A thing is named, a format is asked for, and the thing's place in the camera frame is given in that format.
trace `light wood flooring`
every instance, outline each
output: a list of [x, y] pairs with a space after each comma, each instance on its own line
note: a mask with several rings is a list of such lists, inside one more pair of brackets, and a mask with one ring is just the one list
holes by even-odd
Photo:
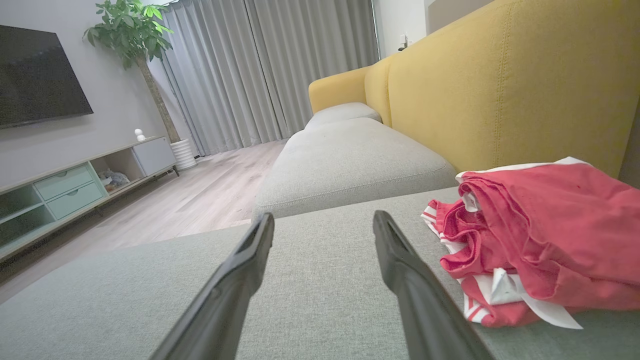
[[80, 258], [223, 229], [251, 220], [262, 180], [286, 140], [198, 159], [198, 166], [150, 181], [0, 265], [0, 304], [56, 268]]

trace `seam stitching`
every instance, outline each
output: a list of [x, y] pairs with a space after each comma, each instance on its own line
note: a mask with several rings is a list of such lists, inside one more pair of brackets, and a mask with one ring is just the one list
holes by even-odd
[[507, 58], [509, 53], [509, 39], [511, 37], [511, 12], [516, 4], [521, 3], [521, 1], [517, 3], [512, 3], [509, 5], [509, 12], [507, 13], [507, 21], [504, 24], [504, 34], [502, 36], [502, 47], [500, 49], [500, 62], [498, 67], [498, 98], [496, 100], [496, 110], [495, 110], [495, 128], [493, 130], [493, 135], [495, 137], [495, 145], [494, 145], [494, 153], [493, 153], [493, 166], [497, 167], [500, 164], [500, 130], [502, 127], [502, 109], [504, 105], [504, 83], [506, 77], [506, 65]]

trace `small white toy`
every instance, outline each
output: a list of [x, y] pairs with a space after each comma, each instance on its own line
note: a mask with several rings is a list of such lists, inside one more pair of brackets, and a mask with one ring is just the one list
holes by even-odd
[[147, 139], [145, 135], [143, 135], [142, 130], [135, 129], [133, 132], [136, 134], [136, 138], [138, 139], [139, 142], [145, 141]]

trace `sofa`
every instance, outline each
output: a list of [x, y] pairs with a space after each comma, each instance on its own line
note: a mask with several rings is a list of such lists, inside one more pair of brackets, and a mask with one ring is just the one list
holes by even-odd
[[451, 172], [567, 156], [617, 177], [640, 95], [638, 6], [496, 0], [401, 53], [311, 83], [314, 116], [275, 162], [254, 216], [425, 192], [454, 185]]
[[[420, 218], [459, 199], [457, 171], [586, 160], [616, 176], [640, 76], [637, 1], [496, 0], [371, 67], [309, 88], [307, 128], [256, 200], [276, 214], [238, 359], [406, 359], [380, 274], [388, 211], [446, 292], [446, 249]], [[69, 263], [0, 304], [0, 359], [146, 359], [237, 245], [243, 225]], [[573, 331], [471, 326], [496, 360], [635, 359], [640, 312], [586, 311]]]

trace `green leaves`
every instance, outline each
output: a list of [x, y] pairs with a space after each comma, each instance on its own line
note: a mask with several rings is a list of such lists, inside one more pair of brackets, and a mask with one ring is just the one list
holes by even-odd
[[140, 56], [149, 60], [162, 59], [163, 51], [172, 48], [162, 35], [165, 31], [173, 32], [156, 21], [156, 18], [162, 20], [161, 12], [166, 11], [164, 6], [145, 6], [141, 0], [114, 0], [113, 4], [111, 0], [105, 0], [96, 7], [102, 22], [88, 28], [83, 38], [86, 36], [93, 46], [100, 42], [114, 50], [125, 69]]
[[93, 41], [93, 33], [89, 32], [86, 35], [87, 40], [89, 40], [89, 44], [91, 44], [93, 47], [95, 47], [95, 42]]
[[160, 11], [159, 11], [158, 9], [156, 9], [156, 8], [155, 8], [155, 6], [152, 6], [152, 7], [151, 7], [151, 11], [154, 13], [154, 15], [155, 15], [158, 19], [162, 20], [162, 14], [160, 13]]
[[130, 28], [133, 28], [133, 18], [128, 15], [123, 15], [122, 20], [125, 24], [127, 24]]
[[147, 50], [153, 54], [153, 52], [156, 50], [156, 44], [158, 43], [158, 39], [156, 38], [149, 38], [147, 41], [145, 41], [145, 45], [147, 46]]

